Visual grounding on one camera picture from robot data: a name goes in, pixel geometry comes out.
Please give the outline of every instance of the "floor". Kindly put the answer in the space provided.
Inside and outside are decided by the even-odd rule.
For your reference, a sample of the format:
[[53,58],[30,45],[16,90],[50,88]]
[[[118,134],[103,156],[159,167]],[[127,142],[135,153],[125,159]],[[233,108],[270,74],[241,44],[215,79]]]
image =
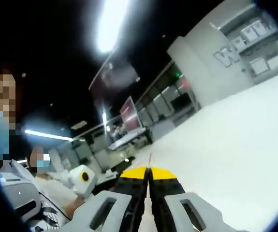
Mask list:
[[237,230],[278,216],[278,77],[208,106],[136,154],[131,167],[174,173]]

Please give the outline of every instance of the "ceiling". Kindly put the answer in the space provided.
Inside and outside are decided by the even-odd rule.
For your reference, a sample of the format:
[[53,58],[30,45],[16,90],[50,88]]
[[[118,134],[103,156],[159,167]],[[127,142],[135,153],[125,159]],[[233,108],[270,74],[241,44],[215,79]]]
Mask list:
[[[190,7],[187,0],[131,0],[118,49],[141,78],[130,93],[134,101],[170,61],[166,51],[175,38],[220,2]],[[6,64],[15,77],[22,99],[16,117],[24,128],[71,137],[99,124],[88,86],[108,57],[97,50],[95,36],[102,4],[0,1],[0,66]],[[82,120],[88,123],[82,130],[70,129]]]

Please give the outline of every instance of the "white shirt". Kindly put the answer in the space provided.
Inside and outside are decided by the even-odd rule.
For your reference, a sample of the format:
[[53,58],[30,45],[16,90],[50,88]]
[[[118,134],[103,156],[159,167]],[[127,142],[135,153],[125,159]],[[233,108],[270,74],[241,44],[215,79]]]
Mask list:
[[60,206],[66,206],[73,202],[77,195],[69,188],[65,187],[57,180],[45,180],[39,177],[35,178],[36,186]]

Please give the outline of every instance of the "machine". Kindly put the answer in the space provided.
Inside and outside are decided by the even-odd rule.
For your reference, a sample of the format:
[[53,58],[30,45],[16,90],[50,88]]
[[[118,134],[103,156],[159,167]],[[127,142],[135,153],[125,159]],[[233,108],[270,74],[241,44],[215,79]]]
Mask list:
[[[85,196],[88,197],[96,183],[95,176],[89,176],[84,170],[76,173],[77,180],[85,183]],[[194,193],[185,193],[176,176],[163,169],[142,167],[124,171],[112,191],[101,191],[88,199],[77,208],[71,221],[23,178],[1,173],[0,183],[17,215],[36,232],[51,229],[94,232],[99,228],[102,232],[137,232],[147,188],[158,232],[191,232],[194,228],[203,232],[236,231],[223,222],[218,209]]]

